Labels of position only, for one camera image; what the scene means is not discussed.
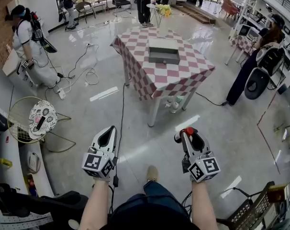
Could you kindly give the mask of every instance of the white pants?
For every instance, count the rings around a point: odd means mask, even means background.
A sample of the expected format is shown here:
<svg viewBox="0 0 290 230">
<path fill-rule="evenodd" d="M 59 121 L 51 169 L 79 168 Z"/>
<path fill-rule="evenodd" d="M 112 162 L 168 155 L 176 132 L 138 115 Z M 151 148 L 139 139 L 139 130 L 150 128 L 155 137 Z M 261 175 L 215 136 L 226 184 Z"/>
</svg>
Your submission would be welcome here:
<svg viewBox="0 0 290 230">
<path fill-rule="evenodd" d="M 49 88 L 53 88 L 56 82 L 60 81 L 60 78 L 56 71 L 47 64 L 48 58 L 43 48 L 41 48 L 40 52 L 41 54 L 39 55 L 33 55 L 34 66 L 26 70 L 35 84 L 42 83 Z"/>
<path fill-rule="evenodd" d="M 74 7 L 70 8 L 70 9 L 66 9 L 68 14 L 69 14 L 69 18 L 68 18 L 68 28 L 71 28 L 75 25 L 74 19 L 75 19 L 75 11 L 74 11 Z"/>
</svg>

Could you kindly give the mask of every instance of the tablecloth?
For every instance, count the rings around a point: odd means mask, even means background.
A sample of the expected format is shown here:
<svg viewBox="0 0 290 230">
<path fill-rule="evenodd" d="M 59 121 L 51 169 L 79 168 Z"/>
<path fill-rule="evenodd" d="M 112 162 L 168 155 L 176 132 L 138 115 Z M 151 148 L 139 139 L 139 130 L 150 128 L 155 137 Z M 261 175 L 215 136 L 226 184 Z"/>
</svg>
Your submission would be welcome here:
<svg viewBox="0 0 290 230">
<path fill-rule="evenodd" d="M 185 96 L 214 71 L 215 66 L 198 50 L 175 32 L 168 30 L 167 39 L 175 39 L 179 46 L 180 63 L 148 62 L 148 39 L 157 38 L 155 27 L 134 27 L 116 36 L 111 46 L 122 56 L 124 68 L 132 79 L 140 100 L 160 96 Z"/>
<path fill-rule="evenodd" d="M 231 46 L 236 45 L 237 47 L 243 49 L 247 54 L 252 55 L 255 51 L 255 48 L 252 48 L 251 40 L 246 36 L 236 36 L 230 40 Z"/>
</svg>

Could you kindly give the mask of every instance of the wooden platform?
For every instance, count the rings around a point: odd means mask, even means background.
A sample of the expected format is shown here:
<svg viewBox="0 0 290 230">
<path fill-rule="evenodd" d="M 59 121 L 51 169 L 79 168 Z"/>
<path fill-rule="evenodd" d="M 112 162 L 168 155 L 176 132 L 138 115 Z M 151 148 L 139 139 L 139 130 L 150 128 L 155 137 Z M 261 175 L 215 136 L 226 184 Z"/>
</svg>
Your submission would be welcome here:
<svg viewBox="0 0 290 230">
<path fill-rule="evenodd" d="M 195 20 L 198 20 L 199 22 L 203 24 L 215 24 L 216 19 L 212 16 L 208 15 L 208 13 L 204 12 L 202 9 L 191 6 L 185 2 L 177 2 L 176 5 L 172 5 L 175 9 L 188 14 L 190 17 L 194 18 Z"/>
</svg>

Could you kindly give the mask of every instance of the beige shoe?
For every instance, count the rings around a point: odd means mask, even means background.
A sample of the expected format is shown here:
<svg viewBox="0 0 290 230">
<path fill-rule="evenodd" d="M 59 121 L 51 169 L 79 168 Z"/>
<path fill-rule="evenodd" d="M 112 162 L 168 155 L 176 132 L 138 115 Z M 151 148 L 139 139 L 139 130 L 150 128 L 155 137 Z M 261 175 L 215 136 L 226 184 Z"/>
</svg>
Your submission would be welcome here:
<svg viewBox="0 0 290 230">
<path fill-rule="evenodd" d="M 158 169 L 155 166 L 150 165 L 147 169 L 147 181 L 156 182 L 158 180 L 158 175 Z"/>
</svg>

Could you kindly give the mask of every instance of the black and white marker cube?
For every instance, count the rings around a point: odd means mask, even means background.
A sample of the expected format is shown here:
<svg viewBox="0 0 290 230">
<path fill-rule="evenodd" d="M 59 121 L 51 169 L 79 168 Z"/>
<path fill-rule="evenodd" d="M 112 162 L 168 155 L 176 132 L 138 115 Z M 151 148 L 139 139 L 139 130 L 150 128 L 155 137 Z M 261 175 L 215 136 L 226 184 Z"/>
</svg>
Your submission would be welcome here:
<svg viewBox="0 0 290 230">
<path fill-rule="evenodd" d="M 217 164 L 215 157 L 196 159 L 196 161 L 188 168 L 196 182 L 202 182 L 213 178 L 221 170 Z"/>
<path fill-rule="evenodd" d="M 102 151 L 83 155 L 82 168 L 90 176 L 104 179 L 109 176 L 113 167 L 114 164 L 110 157 Z"/>
</svg>

